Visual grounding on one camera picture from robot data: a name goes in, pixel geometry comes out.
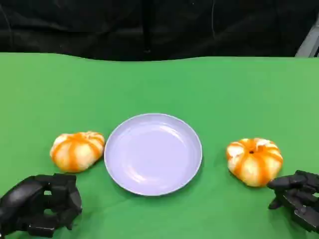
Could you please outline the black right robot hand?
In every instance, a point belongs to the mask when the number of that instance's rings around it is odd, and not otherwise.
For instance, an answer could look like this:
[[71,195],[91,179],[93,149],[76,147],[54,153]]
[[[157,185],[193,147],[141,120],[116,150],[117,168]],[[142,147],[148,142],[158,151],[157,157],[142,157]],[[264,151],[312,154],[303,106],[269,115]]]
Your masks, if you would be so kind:
[[319,176],[297,170],[292,175],[281,176],[267,183],[275,197],[268,209],[285,207],[292,220],[308,232],[319,232]]

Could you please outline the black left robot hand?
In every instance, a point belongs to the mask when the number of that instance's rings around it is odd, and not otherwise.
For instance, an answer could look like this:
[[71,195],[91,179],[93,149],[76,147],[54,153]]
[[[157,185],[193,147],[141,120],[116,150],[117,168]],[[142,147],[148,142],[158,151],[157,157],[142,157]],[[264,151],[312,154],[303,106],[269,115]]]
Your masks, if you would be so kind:
[[71,230],[81,213],[75,175],[29,176],[0,199],[0,237],[22,231],[51,238],[59,228]]

